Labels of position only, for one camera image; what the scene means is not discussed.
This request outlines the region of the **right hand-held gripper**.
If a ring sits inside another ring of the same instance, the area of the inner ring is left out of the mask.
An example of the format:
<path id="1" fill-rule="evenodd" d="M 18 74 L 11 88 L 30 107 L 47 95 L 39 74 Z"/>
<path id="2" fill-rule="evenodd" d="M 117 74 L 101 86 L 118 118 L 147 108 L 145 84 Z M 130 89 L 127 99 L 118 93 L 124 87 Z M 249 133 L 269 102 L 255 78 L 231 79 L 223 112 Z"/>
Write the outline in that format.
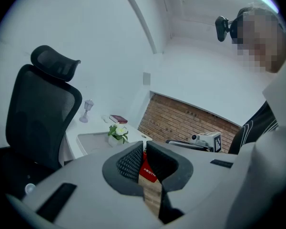
<path id="1" fill-rule="evenodd" d="M 221 132 L 193 135 L 190 143 L 176 140 L 166 140 L 166 143 L 199 151 L 220 152 L 222 149 Z"/>

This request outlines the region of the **black mesh office chair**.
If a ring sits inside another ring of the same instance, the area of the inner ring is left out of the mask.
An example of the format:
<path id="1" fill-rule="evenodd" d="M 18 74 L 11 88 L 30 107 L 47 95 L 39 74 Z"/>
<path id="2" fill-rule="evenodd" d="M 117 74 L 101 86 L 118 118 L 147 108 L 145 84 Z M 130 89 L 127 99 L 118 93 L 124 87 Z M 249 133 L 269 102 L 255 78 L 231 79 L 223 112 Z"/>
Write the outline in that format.
<path id="1" fill-rule="evenodd" d="M 82 103 L 69 84 L 79 63 L 41 45 L 19 70 L 7 115 L 8 146 L 0 148 L 0 194 L 22 199 L 28 184 L 61 168 L 61 141 Z"/>

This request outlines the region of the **person's black printed shirt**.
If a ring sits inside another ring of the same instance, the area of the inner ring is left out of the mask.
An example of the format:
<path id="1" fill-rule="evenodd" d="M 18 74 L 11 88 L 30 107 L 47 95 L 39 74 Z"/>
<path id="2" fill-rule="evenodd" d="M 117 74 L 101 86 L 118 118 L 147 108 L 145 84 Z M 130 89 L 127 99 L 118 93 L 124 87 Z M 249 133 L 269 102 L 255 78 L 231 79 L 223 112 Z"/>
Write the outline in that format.
<path id="1" fill-rule="evenodd" d="M 262 134 L 273 131 L 277 127 L 277 120 L 269 104 L 265 101 L 260 109 L 236 133 L 228 153 L 237 155 L 243 145 L 256 142 Z"/>

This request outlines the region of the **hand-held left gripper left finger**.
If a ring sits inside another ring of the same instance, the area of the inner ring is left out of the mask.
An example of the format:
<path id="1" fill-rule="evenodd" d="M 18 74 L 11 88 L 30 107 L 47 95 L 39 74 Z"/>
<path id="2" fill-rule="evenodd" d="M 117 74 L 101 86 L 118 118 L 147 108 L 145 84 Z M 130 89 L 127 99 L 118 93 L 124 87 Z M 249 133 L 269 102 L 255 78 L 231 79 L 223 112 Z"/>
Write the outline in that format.
<path id="1" fill-rule="evenodd" d="M 143 141 L 109 157 L 102 166 L 105 181 L 122 195 L 143 197 L 143 187 L 138 184 L 139 172 L 143 164 Z"/>

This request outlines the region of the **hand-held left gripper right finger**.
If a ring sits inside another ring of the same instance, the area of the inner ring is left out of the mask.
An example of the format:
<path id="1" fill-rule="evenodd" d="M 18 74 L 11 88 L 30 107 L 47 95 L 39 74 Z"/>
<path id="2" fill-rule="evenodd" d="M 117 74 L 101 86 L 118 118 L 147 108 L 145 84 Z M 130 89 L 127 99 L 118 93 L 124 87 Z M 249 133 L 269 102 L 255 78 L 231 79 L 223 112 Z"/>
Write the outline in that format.
<path id="1" fill-rule="evenodd" d="M 147 162 L 165 192 L 183 189 L 194 168 L 185 157 L 153 141 L 146 142 Z"/>

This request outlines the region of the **white desk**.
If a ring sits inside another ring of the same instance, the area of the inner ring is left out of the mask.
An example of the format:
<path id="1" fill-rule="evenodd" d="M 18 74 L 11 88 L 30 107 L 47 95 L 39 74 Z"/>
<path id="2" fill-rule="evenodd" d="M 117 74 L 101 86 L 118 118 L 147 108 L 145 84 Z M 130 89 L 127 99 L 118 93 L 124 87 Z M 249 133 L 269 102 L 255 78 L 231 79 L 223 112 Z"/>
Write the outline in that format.
<path id="1" fill-rule="evenodd" d="M 99 114 L 88 117 L 83 123 L 77 114 L 70 122 L 61 141 L 59 162 L 80 158 L 82 156 L 111 148 L 108 142 L 109 127 L 114 124 L 112 120 L 104 122 Z"/>

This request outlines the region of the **dark red book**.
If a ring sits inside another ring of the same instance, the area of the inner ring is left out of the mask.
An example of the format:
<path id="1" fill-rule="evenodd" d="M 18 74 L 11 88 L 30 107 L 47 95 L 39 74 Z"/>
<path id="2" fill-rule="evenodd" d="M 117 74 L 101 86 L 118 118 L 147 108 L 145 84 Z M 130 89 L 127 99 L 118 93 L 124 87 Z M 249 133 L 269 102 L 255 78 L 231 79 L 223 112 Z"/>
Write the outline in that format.
<path id="1" fill-rule="evenodd" d="M 128 120 L 126 120 L 125 118 L 123 118 L 119 115 L 110 115 L 109 118 L 115 123 L 120 123 L 120 124 L 128 123 Z"/>

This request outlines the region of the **red fire equipment box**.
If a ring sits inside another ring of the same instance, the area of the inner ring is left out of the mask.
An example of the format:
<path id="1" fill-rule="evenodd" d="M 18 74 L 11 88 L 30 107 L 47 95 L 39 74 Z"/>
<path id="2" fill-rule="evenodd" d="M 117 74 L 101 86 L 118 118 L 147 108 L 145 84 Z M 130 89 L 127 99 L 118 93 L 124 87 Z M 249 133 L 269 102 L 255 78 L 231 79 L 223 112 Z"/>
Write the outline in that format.
<path id="1" fill-rule="evenodd" d="M 148 163 L 147 153 L 145 150 L 143 151 L 143 164 L 140 168 L 139 175 L 143 176 L 144 178 L 146 178 L 147 180 L 149 180 L 153 183 L 156 182 L 156 180 L 157 180 L 155 173 L 152 171 L 152 169 Z"/>

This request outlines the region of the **white artificial flower bunch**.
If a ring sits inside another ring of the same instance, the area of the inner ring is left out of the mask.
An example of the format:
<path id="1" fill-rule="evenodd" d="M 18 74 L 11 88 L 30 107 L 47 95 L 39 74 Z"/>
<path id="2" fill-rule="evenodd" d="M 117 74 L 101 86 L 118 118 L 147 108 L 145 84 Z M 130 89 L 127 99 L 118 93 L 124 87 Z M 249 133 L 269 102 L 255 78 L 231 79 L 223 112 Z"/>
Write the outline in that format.
<path id="1" fill-rule="evenodd" d="M 108 143 L 111 147 L 119 146 L 128 141 L 128 129 L 125 125 L 115 123 L 109 127 Z"/>

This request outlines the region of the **white round vented disc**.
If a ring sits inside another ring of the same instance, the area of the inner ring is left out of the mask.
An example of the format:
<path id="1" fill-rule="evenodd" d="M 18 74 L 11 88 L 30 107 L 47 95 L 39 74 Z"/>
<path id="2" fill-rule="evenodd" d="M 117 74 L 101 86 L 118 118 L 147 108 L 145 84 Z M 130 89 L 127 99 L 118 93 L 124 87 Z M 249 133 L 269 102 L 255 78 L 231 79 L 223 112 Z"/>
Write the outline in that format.
<path id="1" fill-rule="evenodd" d="M 24 188 L 26 195 L 30 194 L 35 189 L 35 187 L 36 186 L 33 183 L 28 183 Z"/>

